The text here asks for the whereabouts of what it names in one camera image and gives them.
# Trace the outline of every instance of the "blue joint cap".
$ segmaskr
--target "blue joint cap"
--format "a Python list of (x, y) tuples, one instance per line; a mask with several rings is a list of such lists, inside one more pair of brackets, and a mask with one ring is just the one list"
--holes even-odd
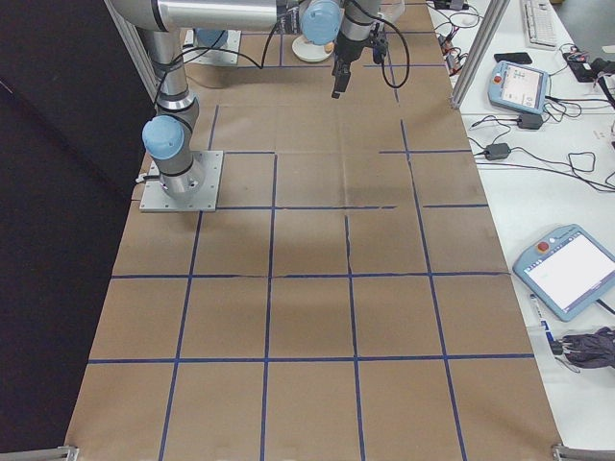
[(156, 160), (168, 160), (184, 146), (184, 129), (168, 115), (159, 115), (143, 127), (143, 144)]
[(212, 48), (220, 48), (229, 40), (229, 31), (195, 29), (194, 34), (199, 40), (199, 45)]
[(326, 45), (337, 37), (341, 22), (335, 0), (312, 0), (301, 17), (301, 32), (315, 45)]

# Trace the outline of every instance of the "touch screen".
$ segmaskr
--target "touch screen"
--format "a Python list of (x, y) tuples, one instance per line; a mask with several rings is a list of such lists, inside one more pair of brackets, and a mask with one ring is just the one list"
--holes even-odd
[(568, 312), (577, 301), (615, 277), (615, 262), (577, 232), (524, 272)]
[(541, 87), (542, 74), (540, 72), (509, 65), (502, 87), (502, 100), (538, 109)]

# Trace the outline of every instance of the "smartphone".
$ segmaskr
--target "smartphone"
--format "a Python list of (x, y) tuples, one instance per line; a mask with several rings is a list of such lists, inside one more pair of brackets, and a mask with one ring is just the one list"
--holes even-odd
[(496, 62), (508, 61), (514, 62), (515, 64), (531, 64), (531, 58), (526, 52), (496, 53), (495, 55), (493, 55), (493, 57), (496, 59)]

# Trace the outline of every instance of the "metal frame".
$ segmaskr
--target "metal frame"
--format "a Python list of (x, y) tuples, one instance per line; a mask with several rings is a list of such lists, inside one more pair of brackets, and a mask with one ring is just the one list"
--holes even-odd
[(592, 449), (569, 449), (563, 445), (553, 446), (555, 461), (615, 461), (615, 451), (595, 451)]
[(482, 24), (480, 24), (477, 36), (472, 43), (472, 47), (468, 52), (468, 60), (463, 65), (463, 72), (459, 73), (459, 79), (451, 96), (451, 106), (453, 109), (459, 109), (463, 98), (465, 98), (477, 70), (479, 70), (480, 62), (491, 43), (493, 35), (495, 35), (502, 17), (508, 7), (510, 0), (496, 0), (489, 2), (487, 12), (484, 14)]
[(77, 461), (79, 449), (76, 447), (58, 447), (56, 449), (39, 449), (35, 451), (15, 451), (0, 454), (0, 461)]
[(156, 80), (156, 75), (154, 74), (154, 68), (152, 67), (152, 63), (147, 56), (147, 52), (145, 51), (145, 47), (143, 46), (143, 42), (136, 31), (136, 27), (124, 19), (121, 14), (119, 14), (113, 5), (111, 4), (111, 0), (105, 0), (105, 5), (107, 5), (107, 9), (113, 18), (113, 22), (115, 23), (115, 27), (117, 27), (117, 32), (122, 36), (122, 40), (124, 40), (124, 44), (126, 45), (126, 49), (128, 53), (131, 55), (133, 59), (133, 63), (135, 64), (136, 71), (138, 75), (141, 77), (141, 81), (143, 81), (143, 85), (145, 85), (145, 89), (152, 101), (156, 97), (156, 90), (158, 87), (158, 81)]

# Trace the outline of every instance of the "black curtain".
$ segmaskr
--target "black curtain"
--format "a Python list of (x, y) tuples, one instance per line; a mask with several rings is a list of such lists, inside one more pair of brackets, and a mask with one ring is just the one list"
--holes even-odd
[(63, 443), (153, 109), (102, 0), (0, 8), (0, 452), (8, 452)]

